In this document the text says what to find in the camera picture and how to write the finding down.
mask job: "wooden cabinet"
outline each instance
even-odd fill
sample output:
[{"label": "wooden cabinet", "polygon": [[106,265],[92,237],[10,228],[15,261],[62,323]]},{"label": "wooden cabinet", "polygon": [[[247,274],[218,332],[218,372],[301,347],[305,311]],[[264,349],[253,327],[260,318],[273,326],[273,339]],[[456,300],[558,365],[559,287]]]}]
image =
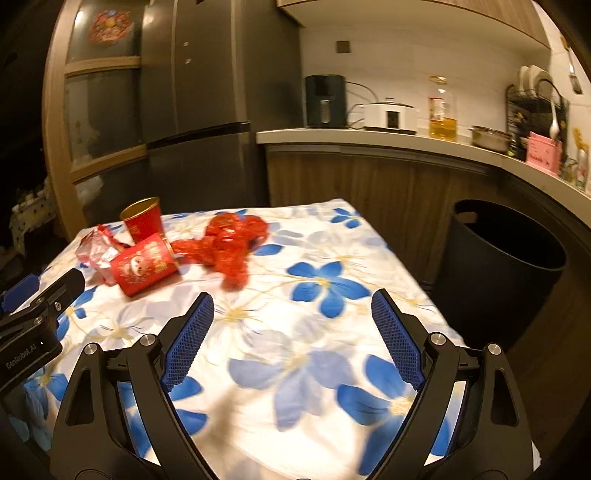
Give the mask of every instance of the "wooden cabinet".
[{"label": "wooden cabinet", "polygon": [[550,44],[531,0],[277,0],[304,27],[426,28],[514,51],[546,66]]},{"label": "wooden cabinet", "polygon": [[548,456],[572,424],[591,385],[586,354],[591,336],[591,232],[542,192],[496,167],[386,148],[315,148],[267,147],[272,206],[347,200],[423,285],[435,280],[453,205],[463,199],[512,207],[560,240],[568,267],[508,353],[532,439],[542,457]]},{"label": "wooden cabinet", "polygon": [[548,45],[542,22],[531,0],[421,0],[464,8],[494,18]]}]

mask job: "refrigerator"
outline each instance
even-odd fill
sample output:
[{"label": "refrigerator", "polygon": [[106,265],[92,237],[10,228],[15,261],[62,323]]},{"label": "refrigerator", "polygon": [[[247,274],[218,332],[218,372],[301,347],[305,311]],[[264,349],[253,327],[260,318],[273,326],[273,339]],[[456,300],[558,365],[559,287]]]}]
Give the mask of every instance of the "refrigerator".
[{"label": "refrigerator", "polygon": [[299,25],[275,0],[152,0],[139,115],[163,213],[269,204],[256,132],[303,126]]}]

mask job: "blue gripper pad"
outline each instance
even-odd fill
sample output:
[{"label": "blue gripper pad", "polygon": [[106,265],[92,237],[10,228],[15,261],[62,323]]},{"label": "blue gripper pad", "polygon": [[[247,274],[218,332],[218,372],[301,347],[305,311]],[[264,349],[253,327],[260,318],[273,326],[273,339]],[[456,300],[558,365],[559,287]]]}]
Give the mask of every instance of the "blue gripper pad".
[{"label": "blue gripper pad", "polygon": [[183,383],[212,322],[213,299],[206,294],[197,307],[189,311],[189,318],[166,354],[161,380],[164,391],[170,392],[175,385]]},{"label": "blue gripper pad", "polygon": [[4,294],[2,311],[12,313],[39,290],[39,279],[30,274],[23,278]]},{"label": "blue gripper pad", "polygon": [[379,290],[374,293],[371,300],[371,315],[400,377],[415,390],[419,390],[425,383],[421,370],[421,354],[396,312]]}]

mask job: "jar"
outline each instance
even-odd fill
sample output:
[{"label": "jar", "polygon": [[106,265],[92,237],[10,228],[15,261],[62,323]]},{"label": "jar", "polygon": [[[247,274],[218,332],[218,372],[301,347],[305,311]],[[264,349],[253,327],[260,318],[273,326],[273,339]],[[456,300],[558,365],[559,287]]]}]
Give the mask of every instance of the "jar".
[{"label": "jar", "polygon": [[457,141],[456,103],[445,77],[431,76],[429,93],[429,136]]},{"label": "jar", "polygon": [[577,166],[577,187],[580,190],[585,190],[587,185],[587,175],[589,172],[589,146],[586,143],[581,145],[578,152],[578,166]]}]

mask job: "gold cup rim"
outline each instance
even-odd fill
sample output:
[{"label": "gold cup rim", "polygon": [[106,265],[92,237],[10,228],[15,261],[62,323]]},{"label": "gold cup rim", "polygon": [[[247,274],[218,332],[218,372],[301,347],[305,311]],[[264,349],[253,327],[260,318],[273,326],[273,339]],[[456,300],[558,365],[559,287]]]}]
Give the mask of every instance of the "gold cup rim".
[{"label": "gold cup rim", "polygon": [[166,245],[166,248],[168,248],[168,253],[170,254],[170,258],[173,259],[174,266],[177,267],[177,272],[178,272],[178,269],[180,268],[181,265],[180,265],[180,263],[178,263],[177,259],[174,257],[174,250],[173,250],[172,245],[170,245],[168,238],[166,238],[166,235],[164,235],[163,233],[160,234],[160,238],[164,242],[164,245]]},{"label": "gold cup rim", "polygon": [[159,204],[160,198],[158,197],[149,197],[146,199],[138,200],[137,202],[132,203],[131,205],[126,207],[119,215],[119,218],[123,221],[132,220]]}]

